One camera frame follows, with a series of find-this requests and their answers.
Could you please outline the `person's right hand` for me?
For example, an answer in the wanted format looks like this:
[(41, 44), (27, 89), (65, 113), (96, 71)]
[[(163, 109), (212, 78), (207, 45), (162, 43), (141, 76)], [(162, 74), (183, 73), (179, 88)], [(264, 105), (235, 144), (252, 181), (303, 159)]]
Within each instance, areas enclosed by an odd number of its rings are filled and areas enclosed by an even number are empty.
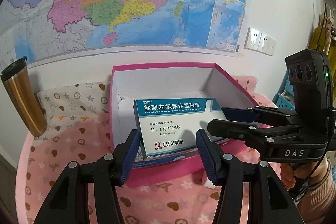
[(282, 162), (280, 167), (280, 177), (286, 190), (294, 188), (297, 178), (310, 177), (309, 185), (318, 184), (327, 175), (329, 170), (329, 162), (326, 157), (323, 158), (317, 169), (310, 175), (315, 168), (317, 162), (309, 162), (301, 165), (295, 170), (286, 162)]

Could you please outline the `pink sweater right forearm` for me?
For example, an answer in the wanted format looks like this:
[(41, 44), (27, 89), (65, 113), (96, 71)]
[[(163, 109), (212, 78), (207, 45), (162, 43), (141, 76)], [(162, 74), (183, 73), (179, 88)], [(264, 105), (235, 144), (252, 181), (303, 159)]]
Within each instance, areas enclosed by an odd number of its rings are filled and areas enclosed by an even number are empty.
[(327, 159), (325, 176), (310, 187), (297, 205), (304, 223), (335, 223), (332, 208), (335, 205), (335, 181), (331, 175), (331, 163)]

